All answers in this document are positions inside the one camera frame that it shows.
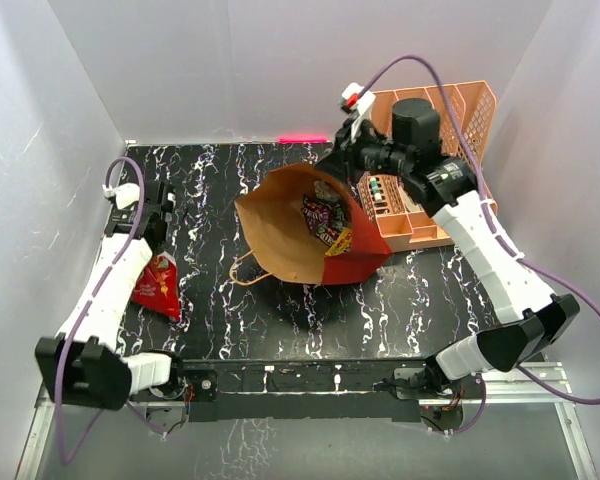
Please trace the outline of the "purple M&M's pack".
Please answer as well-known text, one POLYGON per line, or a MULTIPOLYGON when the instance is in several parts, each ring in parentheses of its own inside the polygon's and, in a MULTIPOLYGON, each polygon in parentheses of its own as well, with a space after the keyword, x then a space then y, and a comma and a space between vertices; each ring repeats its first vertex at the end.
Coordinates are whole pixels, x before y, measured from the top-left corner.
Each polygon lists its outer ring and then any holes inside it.
POLYGON ((309 233, 328 246, 333 245, 348 226, 339 202, 330 203, 304 195, 301 213, 309 233))

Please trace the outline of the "red patterned snack packet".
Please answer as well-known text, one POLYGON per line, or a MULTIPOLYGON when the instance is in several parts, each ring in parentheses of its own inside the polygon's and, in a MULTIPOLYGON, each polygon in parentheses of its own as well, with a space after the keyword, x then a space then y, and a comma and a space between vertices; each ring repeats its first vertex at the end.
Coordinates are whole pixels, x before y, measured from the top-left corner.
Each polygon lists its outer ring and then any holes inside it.
POLYGON ((139 276, 131 302, 166 316, 171 322, 181 319, 178 271, 167 252, 155 255, 139 276))

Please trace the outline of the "red brown paper bag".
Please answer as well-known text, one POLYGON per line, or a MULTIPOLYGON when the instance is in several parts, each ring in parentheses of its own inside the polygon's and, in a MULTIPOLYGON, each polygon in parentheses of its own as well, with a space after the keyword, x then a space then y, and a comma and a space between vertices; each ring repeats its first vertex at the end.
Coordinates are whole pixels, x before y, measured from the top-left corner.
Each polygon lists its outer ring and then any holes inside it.
POLYGON ((249 253, 267 275, 283 282, 346 285, 367 280, 391 255, 391 248, 348 187, 306 162, 269 171, 260 185, 235 201, 249 253), (305 195, 323 180, 345 203, 352 246, 328 256, 328 246, 310 233, 301 213, 305 195))

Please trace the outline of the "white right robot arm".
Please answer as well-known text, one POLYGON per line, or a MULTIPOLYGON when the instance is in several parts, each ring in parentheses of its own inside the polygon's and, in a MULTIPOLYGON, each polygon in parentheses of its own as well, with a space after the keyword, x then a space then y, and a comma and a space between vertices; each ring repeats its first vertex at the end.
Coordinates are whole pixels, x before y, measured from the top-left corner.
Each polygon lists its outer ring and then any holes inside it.
POLYGON ((428 357, 422 371, 395 386, 446 397, 464 377, 492 369, 508 372, 551 345, 579 313, 579 304, 571 294, 556 294, 499 243, 474 171, 464 159, 442 151, 440 116, 431 103, 417 98, 395 103, 391 138, 375 129, 359 104, 356 97, 343 101, 348 117, 317 170, 342 182, 363 173, 396 177, 460 249, 500 322, 428 357))

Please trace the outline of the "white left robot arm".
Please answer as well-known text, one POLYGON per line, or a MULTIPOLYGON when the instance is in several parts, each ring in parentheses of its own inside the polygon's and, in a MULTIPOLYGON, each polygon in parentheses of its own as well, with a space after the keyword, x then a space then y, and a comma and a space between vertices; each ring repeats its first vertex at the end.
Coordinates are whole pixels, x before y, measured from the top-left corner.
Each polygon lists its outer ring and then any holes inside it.
POLYGON ((149 388, 166 399, 177 398, 185 390, 187 376, 172 352, 116 354, 118 329, 136 282, 166 240, 175 205, 174 188, 163 181, 145 185, 139 229, 129 245, 125 243, 137 213, 139 187, 123 184, 108 198, 113 210, 87 286, 56 335, 39 339, 35 359, 43 384, 55 399, 61 351, 68 345, 61 402, 117 411, 129 397, 149 388))

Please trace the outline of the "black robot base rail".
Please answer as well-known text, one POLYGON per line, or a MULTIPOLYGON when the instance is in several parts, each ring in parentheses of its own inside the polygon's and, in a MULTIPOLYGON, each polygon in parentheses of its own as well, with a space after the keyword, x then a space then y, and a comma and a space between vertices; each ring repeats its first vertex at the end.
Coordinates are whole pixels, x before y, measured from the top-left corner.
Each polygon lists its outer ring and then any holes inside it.
POLYGON ((385 418, 418 422, 428 406, 457 408, 479 401, 468 377, 440 392, 425 387, 420 359, 186 360, 182 387, 133 401, 158 409, 180 407, 191 422, 241 419, 385 418))

